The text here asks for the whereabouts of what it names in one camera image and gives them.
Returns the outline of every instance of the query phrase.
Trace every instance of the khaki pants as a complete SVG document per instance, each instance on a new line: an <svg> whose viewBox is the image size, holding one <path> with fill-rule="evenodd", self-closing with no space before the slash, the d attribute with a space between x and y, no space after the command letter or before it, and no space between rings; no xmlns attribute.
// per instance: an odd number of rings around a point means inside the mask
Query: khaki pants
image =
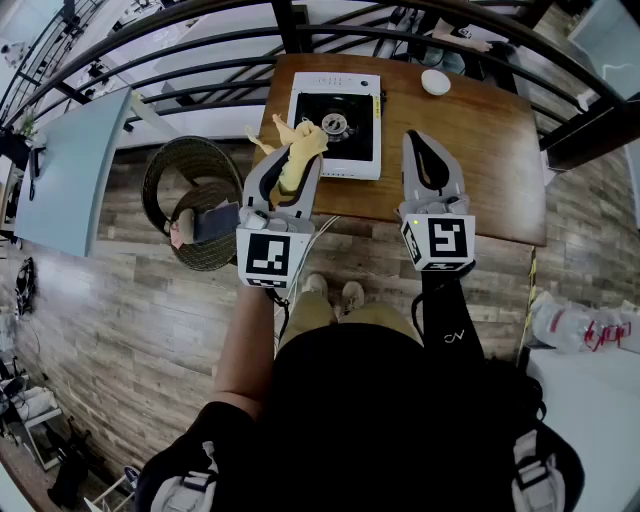
<svg viewBox="0 0 640 512"><path fill-rule="evenodd" d="M317 292L304 292L296 302L287 330L280 341L280 349L298 334L338 323L331 304ZM365 304L340 319L346 324L373 324L388 327L418 341L413 327L388 304L373 302Z"/></svg>

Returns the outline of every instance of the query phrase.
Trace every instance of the wooden table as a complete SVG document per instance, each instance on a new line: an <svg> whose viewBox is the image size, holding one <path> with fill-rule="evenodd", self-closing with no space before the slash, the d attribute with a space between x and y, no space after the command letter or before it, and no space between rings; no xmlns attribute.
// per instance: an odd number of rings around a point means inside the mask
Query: wooden table
<svg viewBox="0 0 640 512"><path fill-rule="evenodd" d="M424 91L424 66L352 55L300 54L278 59L260 140L279 147L273 114L287 119L293 76L298 71L380 75L387 101L382 114L382 175L378 181L322 178L314 213L399 222L404 200L402 137L409 129L438 140L460 163L476 233L546 244L545 193L538 136L529 104L496 87L449 73L444 96ZM259 148L254 165L264 158Z"/></svg>

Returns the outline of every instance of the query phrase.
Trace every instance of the leg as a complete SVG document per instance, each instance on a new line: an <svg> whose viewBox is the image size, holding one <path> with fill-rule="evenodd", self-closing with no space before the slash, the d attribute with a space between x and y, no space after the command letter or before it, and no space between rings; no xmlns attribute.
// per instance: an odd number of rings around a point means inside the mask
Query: leg
<svg viewBox="0 0 640 512"><path fill-rule="evenodd" d="M289 325L280 340L279 350L298 334L312 331L329 324L336 323L331 304L327 301L327 283L319 274L312 274L307 279L304 292L296 302Z"/></svg>
<svg viewBox="0 0 640 512"><path fill-rule="evenodd" d="M394 307L381 302L365 304L340 319L341 323L374 324L401 332L411 339L418 337L411 324Z"/></svg>
<svg viewBox="0 0 640 512"><path fill-rule="evenodd" d="M342 289L341 323L373 324L388 327L418 341L411 324L393 307L383 303L364 303L364 290L356 281L349 281Z"/></svg>
<svg viewBox="0 0 640 512"><path fill-rule="evenodd" d="M464 71L464 60L459 53L445 52L442 59L442 70L461 75Z"/></svg>
<svg viewBox="0 0 640 512"><path fill-rule="evenodd" d="M422 65L430 68L439 69L442 58L444 56L444 50L440 48L428 47L422 59Z"/></svg>

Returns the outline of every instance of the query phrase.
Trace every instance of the plastic bag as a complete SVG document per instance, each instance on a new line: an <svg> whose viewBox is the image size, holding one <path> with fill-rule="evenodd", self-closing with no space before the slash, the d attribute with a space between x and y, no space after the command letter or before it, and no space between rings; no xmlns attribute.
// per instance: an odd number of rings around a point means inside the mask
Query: plastic bag
<svg viewBox="0 0 640 512"><path fill-rule="evenodd" d="M534 336L566 353L624 348L640 353L640 315L633 304L592 309L544 292L531 305Z"/></svg>
<svg viewBox="0 0 640 512"><path fill-rule="evenodd" d="M22 421L33 419L49 410L58 408L56 397L47 388L28 389L18 393L11 401L16 406Z"/></svg>

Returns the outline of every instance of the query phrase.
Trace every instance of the woven basket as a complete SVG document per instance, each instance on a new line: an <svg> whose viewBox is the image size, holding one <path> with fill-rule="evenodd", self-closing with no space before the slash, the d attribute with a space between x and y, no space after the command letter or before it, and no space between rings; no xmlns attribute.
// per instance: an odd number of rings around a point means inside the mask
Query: woven basket
<svg viewBox="0 0 640 512"><path fill-rule="evenodd" d="M167 219L158 204L158 183L170 168L182 174L193 189L178 202L171 219ZM196 213L204 213L225 199L230 203L242 202L242 178L233 160L202 137L180 137L162 146L147 167L142 183L142 205L147 218L167 237L167 222L175 222L183 210L191 208ZM236 232L233 229L215 240L171 248L176 257L193 270L216 270L235 262Z"/></svg>

